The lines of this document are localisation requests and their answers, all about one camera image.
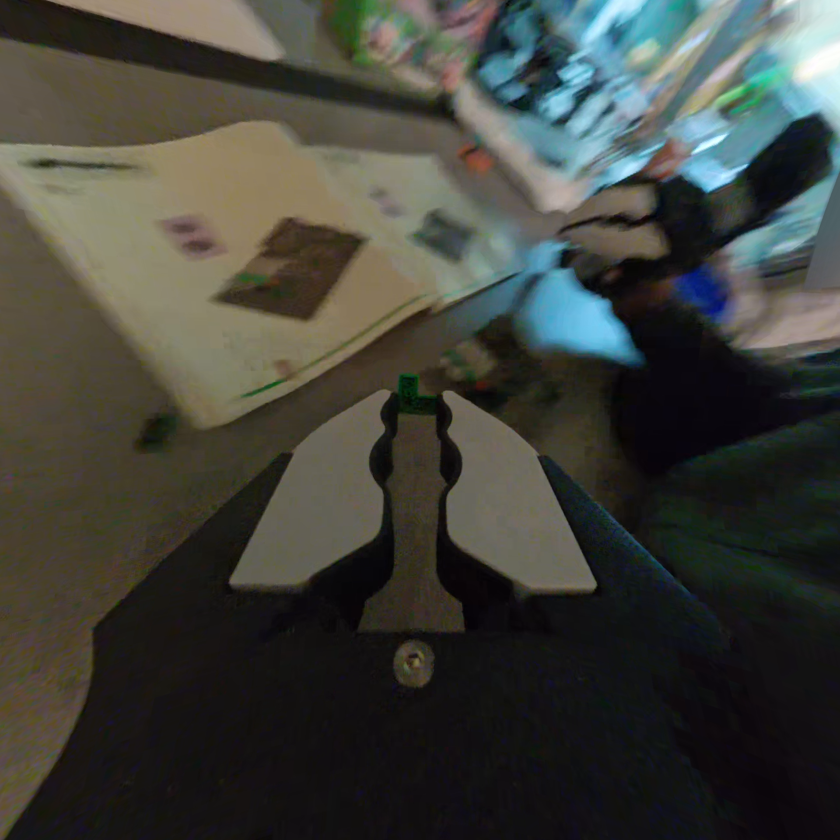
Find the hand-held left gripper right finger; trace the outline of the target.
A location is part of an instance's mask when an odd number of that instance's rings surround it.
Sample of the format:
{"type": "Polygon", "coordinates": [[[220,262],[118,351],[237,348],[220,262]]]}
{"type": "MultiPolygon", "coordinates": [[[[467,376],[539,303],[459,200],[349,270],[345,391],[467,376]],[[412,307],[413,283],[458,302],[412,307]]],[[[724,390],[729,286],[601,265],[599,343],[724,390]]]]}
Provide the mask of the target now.
{"type": "Polygon", "coordinates": [[[454,546],[522,595],[590,595],[597,583],[537,451],[456,392],[441,395],[457,477],[444,503],[454,546]]]}

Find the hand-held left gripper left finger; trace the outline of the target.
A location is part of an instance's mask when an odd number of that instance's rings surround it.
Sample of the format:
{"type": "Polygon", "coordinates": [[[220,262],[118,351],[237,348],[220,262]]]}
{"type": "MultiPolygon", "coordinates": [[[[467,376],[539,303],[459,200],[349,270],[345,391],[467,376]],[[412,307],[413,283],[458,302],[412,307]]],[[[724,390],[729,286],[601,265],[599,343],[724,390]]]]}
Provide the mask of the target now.
{"type": "Polygon", "coordinates": [[[391,396],[374,392],[295,448],[230,576],[233,590],[299,592],[377,537],[385,494],[371,455],[391,396]]]}

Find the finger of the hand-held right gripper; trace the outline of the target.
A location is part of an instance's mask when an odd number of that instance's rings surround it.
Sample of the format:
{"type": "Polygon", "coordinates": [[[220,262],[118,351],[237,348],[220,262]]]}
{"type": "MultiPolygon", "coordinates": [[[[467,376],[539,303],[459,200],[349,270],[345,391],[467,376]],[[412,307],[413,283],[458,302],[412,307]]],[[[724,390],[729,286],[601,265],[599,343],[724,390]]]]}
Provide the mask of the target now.
{"type": "Polygon", "coordinates": [[[569,270],[569,244],[556,239],[546,239],[530,247],[523,257],[523,276],[541,277],[554,270],[569,270]]]}
{"type": "Polygon", "coordinates": [[[585,289],[570,269],[526,277],[513,305],[513,334],[544,360],[568,354],[626,368],[644,364],[610,303],[585,289]]]}

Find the green corner brick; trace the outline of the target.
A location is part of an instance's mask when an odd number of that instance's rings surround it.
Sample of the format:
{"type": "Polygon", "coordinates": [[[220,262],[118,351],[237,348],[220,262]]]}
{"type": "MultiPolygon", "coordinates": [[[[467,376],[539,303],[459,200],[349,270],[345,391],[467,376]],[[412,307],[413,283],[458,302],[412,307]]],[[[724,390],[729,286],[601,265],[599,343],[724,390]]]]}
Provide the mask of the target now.
{"type": "Polygon", "coordinates": [[[435,417],[438,398],[421,393],[416,374],[400,374],[397,383],[398,412],[400,415],[435,417]]]}

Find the dark corner brick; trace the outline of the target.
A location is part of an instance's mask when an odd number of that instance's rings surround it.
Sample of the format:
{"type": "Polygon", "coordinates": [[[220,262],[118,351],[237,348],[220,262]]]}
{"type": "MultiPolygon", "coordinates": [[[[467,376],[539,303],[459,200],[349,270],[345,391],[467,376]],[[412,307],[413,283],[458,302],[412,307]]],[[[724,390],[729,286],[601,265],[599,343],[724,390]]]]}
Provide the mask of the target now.
{"type": "Polygon", "coordinates": [[[161,452],[171,443],[179,424],[178,416],[172,412],[149,416],[136,437],[133,448],[142,454],[161,452]]]}

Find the brick instruction booklet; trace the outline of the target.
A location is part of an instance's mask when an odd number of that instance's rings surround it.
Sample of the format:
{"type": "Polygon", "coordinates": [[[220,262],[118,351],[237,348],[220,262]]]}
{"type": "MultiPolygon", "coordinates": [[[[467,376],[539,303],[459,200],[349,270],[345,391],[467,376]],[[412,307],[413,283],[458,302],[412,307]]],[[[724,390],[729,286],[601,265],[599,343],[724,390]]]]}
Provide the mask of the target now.
{"type": "Polygon", "coordinates": [[[509,223],[438,157],[278,122],[161,143],[3,143],[2,187],[198,428],[518,272],[509,223]]]}

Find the person's right forearm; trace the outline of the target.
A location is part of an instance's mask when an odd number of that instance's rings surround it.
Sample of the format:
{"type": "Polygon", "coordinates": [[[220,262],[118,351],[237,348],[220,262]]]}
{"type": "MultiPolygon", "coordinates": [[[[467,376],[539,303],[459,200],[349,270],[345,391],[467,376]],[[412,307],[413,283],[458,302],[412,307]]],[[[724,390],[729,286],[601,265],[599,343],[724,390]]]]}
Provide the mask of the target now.
{"type": "Polygon", "coordinates": [[[645,476],[838,411],[838,352],[767,360],[670,296],[627,293],[612,309],[643,357],[616,379],[612,425],[645,476]]]}

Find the grey desk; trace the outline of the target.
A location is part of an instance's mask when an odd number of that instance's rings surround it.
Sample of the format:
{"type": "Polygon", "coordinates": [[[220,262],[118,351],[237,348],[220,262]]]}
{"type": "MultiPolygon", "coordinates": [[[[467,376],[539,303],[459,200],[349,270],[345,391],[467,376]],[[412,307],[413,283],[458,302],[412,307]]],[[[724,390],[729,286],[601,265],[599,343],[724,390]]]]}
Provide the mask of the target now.
{"type": "MultiPolygon", "coordinates": [[[[2,40],[2,140],[145,144],[227,123],[285,123],[308,144],[440,156],[465,193],[523,237],[551,236],[497,172],[476,175],[447,122],[260,91],[2,40]]],[[[91,629],[216,508],[336,413],[422,372],[507,309],[499,285],[388,333],[347,363],[236,424],[134,440],[165,395],[2,196],[2,836],[73,729],[91,675],[91,629]]]]}

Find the green brick set box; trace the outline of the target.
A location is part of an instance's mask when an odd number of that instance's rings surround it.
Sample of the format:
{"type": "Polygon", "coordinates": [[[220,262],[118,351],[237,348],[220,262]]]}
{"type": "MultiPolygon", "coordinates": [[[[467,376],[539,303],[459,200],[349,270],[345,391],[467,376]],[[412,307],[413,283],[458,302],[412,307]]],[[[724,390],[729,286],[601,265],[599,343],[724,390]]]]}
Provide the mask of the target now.
{"type": "Polygon", "coordinates": [[[325,2],[351,60],[435,91],[467,86],[565,179],[655,141],[714,70],[796,22],[801,2],[325,2]]]}

